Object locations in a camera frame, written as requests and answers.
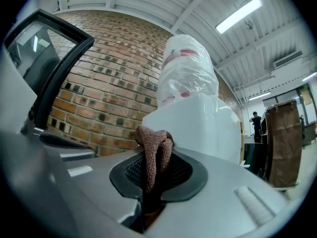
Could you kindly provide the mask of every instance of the person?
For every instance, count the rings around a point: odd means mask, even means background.
[[[258,116],[258,112],[253,112],[253,117],[249,120],[254,125],[254,142],[261,143],[261,117]]]

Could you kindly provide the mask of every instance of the brick wall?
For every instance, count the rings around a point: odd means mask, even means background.
[[[105,11],[59,17],[95,38],[55,99],[48,130],[110,155],[136,146],[134,129],[157,109],[156,90],[165,43],[171,36],[146,21]],[[70,48],[54,39],[58,55]],[[219,78],[219,96],[242,119],[241,109]]]

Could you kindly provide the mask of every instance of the white container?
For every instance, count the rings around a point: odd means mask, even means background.
[[[171,37],[158,79],[158,107],[197,93],[218,96],[218,80],[207,50],[189,35]]]
[[[142,125],[167,130],[177,147],[239,164],[240,121],[216,96],[200,93],[184,98],[145,116]]]

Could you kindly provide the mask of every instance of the ceiling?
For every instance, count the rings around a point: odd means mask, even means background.
[[[219,34],[215,26],[245,1],[248,0],[58,0],[59,12],[117,11],[147,20],[174,35],[193,36],[206,47],[215,70],[241,105],[262,91],[277,91],[282,84],[301,81],[316,70],[317,62],[315,41],[289,0],[262,0],[261,8]],[[303,52],[296,69],[272,75],[273,62],[295,51]]]

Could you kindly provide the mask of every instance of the black mesh grate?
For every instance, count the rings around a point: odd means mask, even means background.
[[[170,158],[170,166],[164,179],[161,181],[163,191],[174,188],[185,181],[192,175],[193,168],[186,161],[172,154]],[[144,188],[146,182],[146,158],[143,156],[139,160],[128,165],[125,170],[128,180],[140,188]]]

